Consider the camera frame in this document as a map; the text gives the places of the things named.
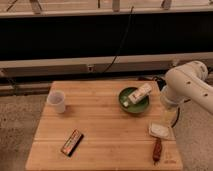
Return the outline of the translucent arm end tool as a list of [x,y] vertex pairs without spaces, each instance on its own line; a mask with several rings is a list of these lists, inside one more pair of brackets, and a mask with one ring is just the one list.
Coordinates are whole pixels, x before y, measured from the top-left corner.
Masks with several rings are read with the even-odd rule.
[[178,106],[176,104],[171,104],[166,101],[163,101],[162,104],[164,107],[164,113],[162,115],[163,122],[167,125],[172,125],[177,117]]

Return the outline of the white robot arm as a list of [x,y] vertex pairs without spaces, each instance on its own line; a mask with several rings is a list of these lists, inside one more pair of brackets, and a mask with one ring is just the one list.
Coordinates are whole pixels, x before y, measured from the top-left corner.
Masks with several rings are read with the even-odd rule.
[[179,106],[190,99],[213,115],[213,86],[205,82],[208,69],[203,62],[191,61],[176,66],[165,74],[166,85],[160,100],[165,112],[172,112],[167,123],[173,126],[178,120]]

